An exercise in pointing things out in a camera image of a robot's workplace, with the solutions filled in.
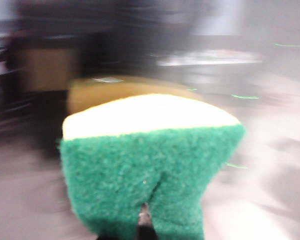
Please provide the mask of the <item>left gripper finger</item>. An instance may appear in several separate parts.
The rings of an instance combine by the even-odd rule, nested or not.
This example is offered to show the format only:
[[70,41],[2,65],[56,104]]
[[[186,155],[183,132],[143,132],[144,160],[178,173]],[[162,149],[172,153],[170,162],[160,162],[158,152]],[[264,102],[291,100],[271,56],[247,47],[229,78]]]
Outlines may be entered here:
[[150,208],[147,203],[143,203],[138,215],[137,240],[156,240],[157,233],[154,229]]

